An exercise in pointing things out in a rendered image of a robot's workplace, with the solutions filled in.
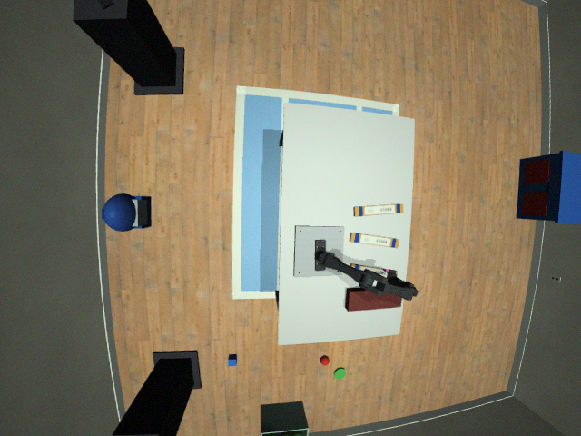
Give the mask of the white electrode pack with printed label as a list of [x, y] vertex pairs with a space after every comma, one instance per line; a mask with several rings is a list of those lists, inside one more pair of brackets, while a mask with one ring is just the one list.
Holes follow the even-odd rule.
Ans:
[[350, 242], [354, 243], [366, 243], [366, 244], [373, 244], [373, 245], [380, 245], [380, 246], [387, 246], [398, 248], [399, 247], [399, 239], [375, 236], [375, 235], [368, 235], [362, 233], [350, 233]]
[[375, 205], [375, 206], [361, 206], [361, 207], [353, 207], [353, 209], [354, 209], [354, 216], [389, 214], [389, 213], [403, 213], [403, 203], [402, 204]]

